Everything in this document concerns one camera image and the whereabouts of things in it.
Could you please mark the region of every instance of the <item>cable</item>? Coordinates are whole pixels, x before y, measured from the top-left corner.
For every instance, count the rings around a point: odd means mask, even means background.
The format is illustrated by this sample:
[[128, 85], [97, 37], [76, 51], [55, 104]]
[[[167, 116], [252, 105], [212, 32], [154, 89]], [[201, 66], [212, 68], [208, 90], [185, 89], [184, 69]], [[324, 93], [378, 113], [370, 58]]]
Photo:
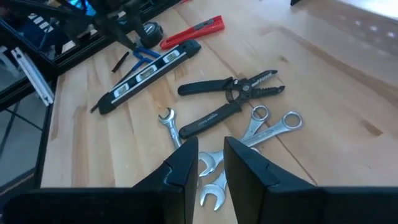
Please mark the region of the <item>cable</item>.
[[13, 112], [13, 111], [11, 111], [11, 110], [9, 110], [9, 109], [6, 109], [6, 111], [7, 111], [8, 113], [13, 114], [14, 116], [18, 117], [19, 119], [25, 121], [26, 123], [32, 125], [33, 127], [37, 128], [38, 130], [43, 131], [43, 129], [41, 129], [39, 126], [37, 126], [37, 125], [34, 124], [33, 122], [29, 121], [28, 119], [24, 118], [23, 116], [21, 116], [21, 115], [15, 113], [15, 112]]
[[80, 4], [83, 7], [84, 14], [86, 14], [87, 13], [86, 0], [80, 0]]
[[[19, 102], [17, 102], [14, 106], [13, 112], [15, 114], [18, 111], [18, 107], [19, 107]], [[16, 116], [14, 114], [11, 115], [10, 120], [8, 121], [8, 125], [6, 127], [6, 132], [4, 133], [4, 136], [2, 137], [1, 144], [0, 144], [0, 158], [2, 156], [2, 153], [4, 152], [4, 148], [6, 147], [7, 139], [8, 139], [8, 136], [10, 135], [12, 125], [14, 124], [15, 117]]]
[[44, 43], [45, 43], [45, 40], [46, 40], [46, 38], [47, 38], [47, 34], [49, 33], [49, 30], [50, 30], [50, 28], [51, 28], [51, 26], [53, 25], [53, 22], [55, 21], [55, 19], [50, 19], [50, 24], [49, 24], [49, 26], [47, 27], [47, 29], [45, 30], [45, 32], [44, 32], [44, 36], [43, 36], [43, 38], [42, 38], [42, 41], [40, 42], [40, 46], [39, 46], [39, 50], [42, 50], [42, 48], [43, 48], [43, 46], [44, 46]]

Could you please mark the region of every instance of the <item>black tape measure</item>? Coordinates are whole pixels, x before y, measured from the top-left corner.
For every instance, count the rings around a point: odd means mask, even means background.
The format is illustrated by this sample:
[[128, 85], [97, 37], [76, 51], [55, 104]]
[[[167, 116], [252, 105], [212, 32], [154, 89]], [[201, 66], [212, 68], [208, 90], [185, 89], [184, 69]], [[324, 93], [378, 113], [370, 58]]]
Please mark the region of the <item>black tape measure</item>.
[[163, 39], [163, 28], [156, 22], [146, 22], [144, 24], [144, 30], [147, 34], [147, 38], [141, 38], [139, 42], [146, 49], [155, 47]]

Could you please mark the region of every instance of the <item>wire stripper handle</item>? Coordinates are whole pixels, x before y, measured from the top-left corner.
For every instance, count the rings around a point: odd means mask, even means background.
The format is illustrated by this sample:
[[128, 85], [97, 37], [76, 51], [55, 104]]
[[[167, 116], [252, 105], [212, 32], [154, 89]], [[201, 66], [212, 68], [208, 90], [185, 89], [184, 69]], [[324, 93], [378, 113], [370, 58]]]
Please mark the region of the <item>wire stripper handle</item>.
[[239, 103], [226, 103], [214, 112], [182, 127], [178, 133], [182, 139], [189, 138], [206, 131], [241, 110]]
[[196, 83], [189, 83], [178, 88], [178, 93], [181, 96], [191, 95], [196, 93], [207, 93], [211, 91], [223, 91], [228, 89], [233, 82], [233, 78], [229, 77], [224, 80], [211, 80]]

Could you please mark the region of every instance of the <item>box-end wrench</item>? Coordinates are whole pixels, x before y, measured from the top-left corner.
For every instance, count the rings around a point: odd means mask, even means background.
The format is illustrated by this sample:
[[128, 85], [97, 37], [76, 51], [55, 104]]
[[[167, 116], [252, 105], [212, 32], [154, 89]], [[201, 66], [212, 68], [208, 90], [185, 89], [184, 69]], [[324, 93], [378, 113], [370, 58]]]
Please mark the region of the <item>box-end wrench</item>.
[[[289, 118], [296, 118], [297, 124], [295, 126], [290, 126], [287, 123], [287, 120]], [[285, 114], [284, 117], [280, 121], [278, 121], [278, 123], [273, 125], [272, 127], [268, 128], [266, 130], [263, 130], [255, 135], [251, 136], [250, 138], [246, 138], [246, 139], [242, 140], [241, 142], [243, 144], [245, 144], [247, 147], [253, 147], [256, 144], [266, 141], [278, 134], [289, 132], [289, 131], [299, 130], [302, 126], [303, 126], [303, 119], [301, 118], [301, 116], [294, 111], [290, 111], [287, 114]]]
[[[298, 119], [298, 123], [295, 126], [290, 126], [287, 124], [287, 119], [291, 116], [294, 116]], [[303, 119], [301, 118], [301, 116], [296, 112], [290, 111], [287, 114], [285, 114], [285, 116], [275, 125], [241, 142], [247, 145], [248, 147], [253, 147], [256, 144], [264, 142], [278, 134], [299, 130], [302, 126], [303, 126]], [[225, 187], [226, 187], [226, 176], [225, 176], [225, 171], [223, 169], [222, 173], [220, 174], [219, 177], [217, 177], [215, 181], [203, 186], [203, 190], [200, 194], [200, 205], [203, 206], [203, 204], [205, 203], [206, 196], [208, 194], [212, 194], [216, 197], [216, 205], [214, 207], [214, 211], [220, 209], [220, 207], [225, 202]]]
[[[259, 110], [265, 110], [265, 115], [257, 117], [256, 113]], [[248, 128], [245, 130], [241, 139], [251, 137], [261, 127], [261, 125], [270, 118], [270, 112], [264, 105], [256, 106], [251, 111], [251, 120]], [[206, 164], [206, 169], [199, 174], [199, 177], [206, 177], [213, 173], [218, 164], [224, 159], [223, 150], [217, 152], [199, 152], [199, 161], [203, 161]]]
[[158, 119], [160, 121], [161, 124], [163, 124], [164, 126], [167, 127], [167, 129], [169, 130], [169, 133], [172, 137], [172, 141], [174, 144], [174, 149], [178, 149], [182, 143], [181, 143], [181, 139], [180, 136], [178, 135], [178, 130], [175, 127], [175, 117], [176, 117], [176, 112], [171, 109], [171, 108], [167, 108], [169, 111], [169, 114], [166, 117], [162, 117], [161, 115], [158, 115]]

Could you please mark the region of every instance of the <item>black handle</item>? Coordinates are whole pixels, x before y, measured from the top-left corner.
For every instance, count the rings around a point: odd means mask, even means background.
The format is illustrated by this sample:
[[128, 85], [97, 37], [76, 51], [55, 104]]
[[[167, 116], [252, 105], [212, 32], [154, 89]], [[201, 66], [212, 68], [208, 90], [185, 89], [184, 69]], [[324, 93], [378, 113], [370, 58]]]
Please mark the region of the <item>black handle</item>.
[[232, 77], [226, 78], [224, 80], [212, 80], [212, 81], [203, 81], [196, 83], [189, 83], [182, 85], [178, 88], [179, 95], [185, 96], [196, 93], [206, 93], [210, 91], [221, 91], [225, 90], [228, 87], [229, 83], [232, 82]]
[[117, 70], [119, 70], [120, 66], [122, 66], [123, 62], [126, 60], [127, 56], [129, 56], [130, 52], [126, 52], [123, 57], [116, 63], [114, 68], [112, 69], [112, 72], [115, 73]]
[[207, 129], [213, 127], [214, 125], [218, 124], [219, 122], [223, 121], [227, 117], [231, 116], [232, 114], [240, 112], [241, 110], [241, 107], [236, 103], [226, 103], [222, 107], [218, 108], [216, 111], [182, 127], [179, 132], [180, 137], [182, 139], [186, 139], [196, 134], [202, 133]]
[[112, 101], [114, 100], [114, 95], [112, 93], [105, 93], [97, 102], [97, 107], [99, 110], [99, 113], [101, 115], [107, 114], [111, 112], [112, 110], [116, 109], [116, 106], [112, 104]]

